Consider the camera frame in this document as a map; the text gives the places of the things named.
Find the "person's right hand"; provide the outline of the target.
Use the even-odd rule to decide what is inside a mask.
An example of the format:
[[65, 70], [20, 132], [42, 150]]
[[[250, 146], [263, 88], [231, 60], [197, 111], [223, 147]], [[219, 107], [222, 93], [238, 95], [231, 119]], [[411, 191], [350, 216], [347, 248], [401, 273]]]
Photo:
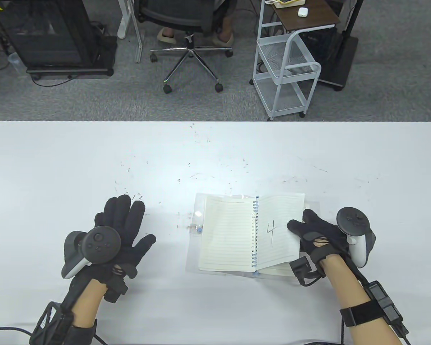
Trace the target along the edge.
[[306, 257], [289, 263], [301, 286], [310, 286], [326, 276], [321, 261], [327, 256], [335, 254], [344, 260], [350, 259], [346, 235], [337, 225], [321, 219], [311, 209], [303, 211], [301, 222], [290, 220], [287, 229], [300, 238], [299, 252], [308, 254], [316, 267], [316, 270], [312, 271]]

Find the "person's left hand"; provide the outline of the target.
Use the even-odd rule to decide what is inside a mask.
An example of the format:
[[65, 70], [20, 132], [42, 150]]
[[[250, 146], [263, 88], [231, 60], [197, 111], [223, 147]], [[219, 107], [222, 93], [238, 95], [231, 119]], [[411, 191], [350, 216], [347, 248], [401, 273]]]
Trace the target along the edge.
[[115, 303], [126, 294], [125, 277], [136, 277], [138, 264], [156, 242], [156, 237], [149, 234], [133, 244], [144, 214], [142, 201], [132, 201], [126, 194], [112, 197], [104, 211], [95, 216], [93, 229], [68, 234], [61, 275], [71, 283], [63, 309], [72, 309], [91, 280], [106, 285], [107, 302]]

